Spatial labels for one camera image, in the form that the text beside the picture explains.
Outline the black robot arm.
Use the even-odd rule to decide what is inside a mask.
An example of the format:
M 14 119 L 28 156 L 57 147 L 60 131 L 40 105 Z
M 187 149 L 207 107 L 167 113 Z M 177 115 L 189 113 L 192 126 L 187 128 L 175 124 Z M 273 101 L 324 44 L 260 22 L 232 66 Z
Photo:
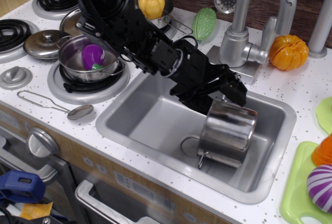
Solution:
M 170 40 L 133 0 L 78 0 L 78 5 L 78 28 L 92 43 L 126 56 L 145 73 L 174 81 L 170 94 L 188 108 L 207 114 L 216 91 L 245 104 L 247 89 L 227 65 L 211 64 L 189 36 Z

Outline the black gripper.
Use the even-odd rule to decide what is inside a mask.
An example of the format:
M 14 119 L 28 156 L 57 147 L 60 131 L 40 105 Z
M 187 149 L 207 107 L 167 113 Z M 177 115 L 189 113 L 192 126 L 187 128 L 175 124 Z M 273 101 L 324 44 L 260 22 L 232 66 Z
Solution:
M 212 64 L 197 45 L 179 39 L 172 45 L 183 53 L 183 59 L 169 78 L 176 83 L 170 94 L 186 107 L 207 115 L 213 99 L 209 94 L 220 91 L 239 106 L 246 104 L 246 87 L 226 64 Z

